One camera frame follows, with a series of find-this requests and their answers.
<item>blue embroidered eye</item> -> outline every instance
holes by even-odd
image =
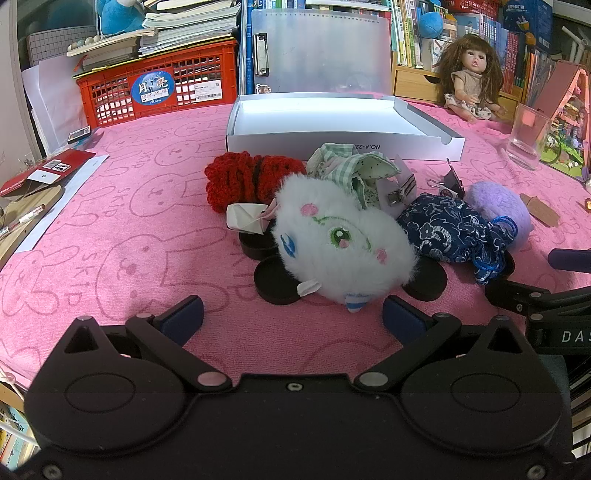
[[[289,235],[281,235],[281,243],[283,244],[283,248],[285,250],[285,252],[291,257],[291,258],[295,258],[296,257],[296,244],[294,243],[294,241],[291,239],[291,237]]]

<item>embroidered green eye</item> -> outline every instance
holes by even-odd
[[[330,231],[330,242],[337,248],[347,248],[351,241],[351,234],[342,227]]]

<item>white paper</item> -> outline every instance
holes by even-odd
[[[64,195],[57,201],[57,203],[47,212],[39,223],[33,227],[29,234],[25,237],[22,243],[18,246],[16,253],[30,252],[35,248],[39,239],[43,236],[49,226],[56,219],[57,215],[64,209],[76,192],[84,185],[84,182],[96,171],[97,168],[108,158],[108,155],[100,157],[92,157],[87,160],[77,171],[70,174],[61,183],[64,189]]]
[[[60,176],[57,173],[51,173],[51,172],[43,171],[43,170],[35,170],[33,173],[31,173],[27,177],[27,179],[29,179],[29,180],[34,180],[34,181],[38,181],[40,183],[48,183],[48,184],[55,182],[59,178],[60,178]]]
[[[87,125],[80,89],[72,78],[77,63],[77,58],[62,55],[42,60],[22,73],[38,128],[47,140],[47,154],[66,145],[71,132]]]

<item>black tripod clamp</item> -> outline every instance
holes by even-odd
[[[495,279],[485,295],[495,307],[525,316],[525,336],[537,353],[591,355],[591,287],[550,293]]]

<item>blue cord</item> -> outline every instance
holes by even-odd
[[[494,224],[501,223],[501,222],[504,222],[511,227],[511,235],[513,235],[513,238],[515,239],[515,237],[517,237],[518,229],[517,229],[517,224],[513,221],[513,218],[507,217],[507,215],[499,215],[498,217],[494,217],[491,220],[491,223],[494,223]]]
[[[510,234],[515,238],[517,236],[517,224],[513,221],[513,218],[507,217],[507,215],[499,215],[491,220],[491,223],[497,225],[499,223],[505,223],[509,226]],[[485,264],[482,261],[476,259],[476,252],[472,253],[472,263],[479,270],[485,270],[488,272],[500,272],[505,268],[505,257],[501,256],[499,261],[494,264]]]

